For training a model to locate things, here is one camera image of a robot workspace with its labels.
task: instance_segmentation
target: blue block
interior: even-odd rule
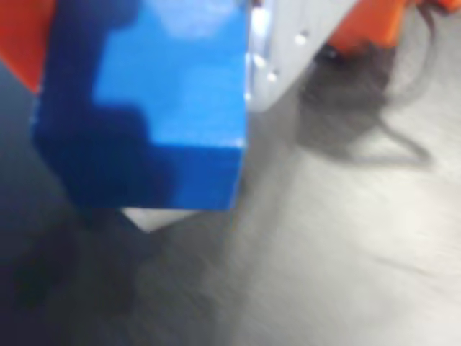
[[[236,3],[58,0],[32,135],[77,205],[233,205],[246,148]]]

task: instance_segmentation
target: orange object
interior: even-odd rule
[[[55,0],[0,0],[0,56],[31,91],[42,76]]]
[[[436,0],[435,2],[450,12],[461,8],[461,0]]]
[[[339,25],[329,44],[340,53],[359,53],[367,43],[395,47],[406,7],[419,0],[360,0]]]

